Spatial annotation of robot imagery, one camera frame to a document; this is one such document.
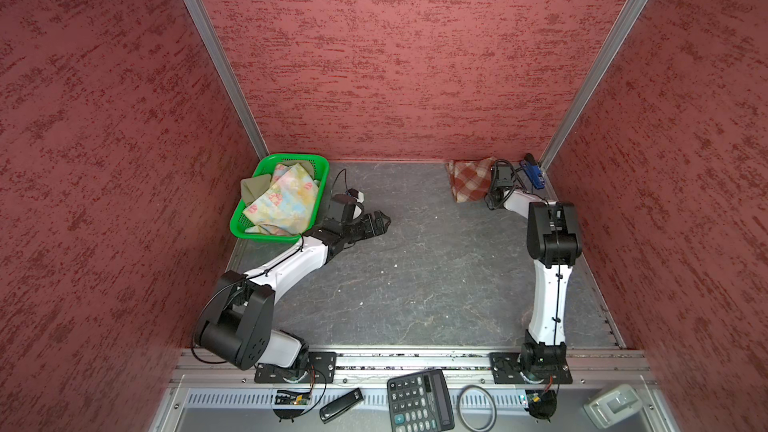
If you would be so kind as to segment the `red plaid skirt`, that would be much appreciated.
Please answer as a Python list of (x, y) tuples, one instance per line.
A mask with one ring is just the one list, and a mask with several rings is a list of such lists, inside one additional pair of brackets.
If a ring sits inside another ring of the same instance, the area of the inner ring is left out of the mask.
[(491, 168), (495, 157), (477, 161), (449, 161), (445, 164), (450, 189), (456, 203), (482, 200), (488, 193), (491, 181)]

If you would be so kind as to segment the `floral pastel skirt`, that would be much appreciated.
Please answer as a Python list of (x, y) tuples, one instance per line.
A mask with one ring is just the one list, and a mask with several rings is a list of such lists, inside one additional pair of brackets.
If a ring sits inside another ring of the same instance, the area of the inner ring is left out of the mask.
[(267, 192), (243, 210), (252, 223), (248, 234), (291, 236), (306, 231), (316, 205), (319, 186), (314, 166), (308, 161), (276, 165)]

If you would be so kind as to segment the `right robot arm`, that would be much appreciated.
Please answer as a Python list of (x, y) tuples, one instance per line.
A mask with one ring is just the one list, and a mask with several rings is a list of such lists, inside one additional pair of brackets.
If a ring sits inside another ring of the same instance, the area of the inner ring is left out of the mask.
[(527, 219), (526, 248), (534, 264), (532, 315), (513, 368), (525, 383), (569, 383), (564, 314), (568, 283), (583, 249), (576, 207), (528, 193), (516, 179), (513, 169), (494, 166), (486, 194), (489, 208)]

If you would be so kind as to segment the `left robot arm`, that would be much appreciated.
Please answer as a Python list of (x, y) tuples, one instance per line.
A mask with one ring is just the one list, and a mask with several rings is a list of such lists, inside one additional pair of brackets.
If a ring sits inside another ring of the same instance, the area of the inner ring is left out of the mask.
[(309, 346), (273, 327), (276, 303), (346, 248), (385, 234), (390, 225), (391, 218), (381, 211), (347, 222), (327, 218), (262, 266), (244, 273), (225, 272), (197, 318), (190, 346), (193, 357), (243, 371), (272, 367), (287, 381), (307, 377)]

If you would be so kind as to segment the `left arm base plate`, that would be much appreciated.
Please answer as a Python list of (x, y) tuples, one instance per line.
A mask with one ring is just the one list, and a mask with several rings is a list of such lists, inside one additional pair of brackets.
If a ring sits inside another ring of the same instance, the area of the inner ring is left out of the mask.
[(335, 352), (304, 351), (288, 368), (259, 363), (254, 382), (257, 384), (309, 384), (313, 379), (332, 383), (336, 369)]

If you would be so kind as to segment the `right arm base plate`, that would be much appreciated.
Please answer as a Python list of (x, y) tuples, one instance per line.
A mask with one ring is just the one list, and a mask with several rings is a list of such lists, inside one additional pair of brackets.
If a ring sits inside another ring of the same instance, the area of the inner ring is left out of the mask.
[(520, 352), (492, 352), (490, 370), (494, 383), (522, 385), (570, 385), (573, 377), (566, 357), (562, 354), (535, 354)]

